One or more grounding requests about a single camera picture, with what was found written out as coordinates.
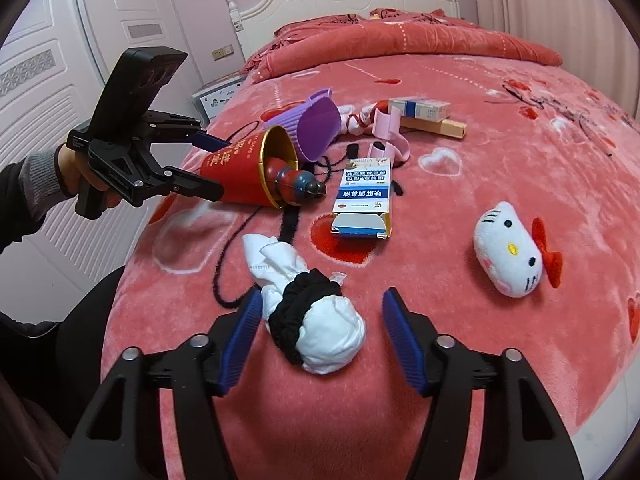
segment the purple cup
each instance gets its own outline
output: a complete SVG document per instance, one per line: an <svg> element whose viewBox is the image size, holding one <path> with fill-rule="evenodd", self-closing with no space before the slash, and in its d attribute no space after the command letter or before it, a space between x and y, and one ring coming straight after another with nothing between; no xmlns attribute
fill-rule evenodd
<svg viewBox="0 0 640 480"><path fill-rule="evenodd" d="M269 119L265 126L282 126L300 162L317 162L340 133L340 112L331 101L331 89L325 88L309 96L305 103Z"/></svg>

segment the gray sleeve cuff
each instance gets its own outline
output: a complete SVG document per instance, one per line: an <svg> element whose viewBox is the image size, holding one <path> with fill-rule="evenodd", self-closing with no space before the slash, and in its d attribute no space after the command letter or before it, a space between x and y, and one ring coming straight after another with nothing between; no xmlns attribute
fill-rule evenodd
<svg viewBox="0 0 640 480"><path fill-rule="evenodd" d="M28 155L20 170L20 184L27 209L34 221L68 197L62 191L56 172L56 148Z"/></svg>

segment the hello kitty plush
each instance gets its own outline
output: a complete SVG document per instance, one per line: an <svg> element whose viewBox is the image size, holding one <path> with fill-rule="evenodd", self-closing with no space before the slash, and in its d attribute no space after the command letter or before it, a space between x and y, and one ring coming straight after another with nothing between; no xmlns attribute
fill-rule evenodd
<svg viewBox="0 0 640 480"><path fill-rule="evenodd" d="M535 218L531 235L508 202L500 202L479 219L474 249L480 265L505 296L522 298L540 283L543 270L553 288L560 286L562 254L546 250L545 225Z"/></svg>

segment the white tissue bundle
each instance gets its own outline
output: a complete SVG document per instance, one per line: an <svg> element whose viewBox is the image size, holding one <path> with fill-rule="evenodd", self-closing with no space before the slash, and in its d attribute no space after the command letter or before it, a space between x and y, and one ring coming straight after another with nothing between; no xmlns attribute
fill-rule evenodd
<svg viewBox="0 0 640 480"><path fill-rule="evenodd" d="M309 269L290 244L275 237L247 234L242 243L249 271L262 287L262 318L268 330L269 316L282 301L284 288ZM364 320L349 298L327 296L314 302L306 313L296 349L307 372L325 375L349 364L365 336Z"/></svg>

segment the pink plastic object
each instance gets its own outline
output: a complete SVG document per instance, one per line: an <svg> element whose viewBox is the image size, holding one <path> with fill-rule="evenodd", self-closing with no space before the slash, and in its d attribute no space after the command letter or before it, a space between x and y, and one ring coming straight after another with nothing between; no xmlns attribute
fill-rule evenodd
<svg viewBox="0 0 640 480"><path fill-rule="evenodd" d="M391 158L391 163L396 159L404 162L411 154L409 141L400 134L400 110L391 107L390 111L390 114L385 114L376 110L372 133L374 137L386 140L385 149L380 150L375 146L375 142L372 142L368 156L388 156Z"/></svg>
<svg viewBox="0 0 640 480"><path fill-rule="evenodd" d="M311 95L305 103L269 119L266 127L282 126L296 148L300 162L316 162L340 133L340 112L331 101L331 89Z"/></svg>

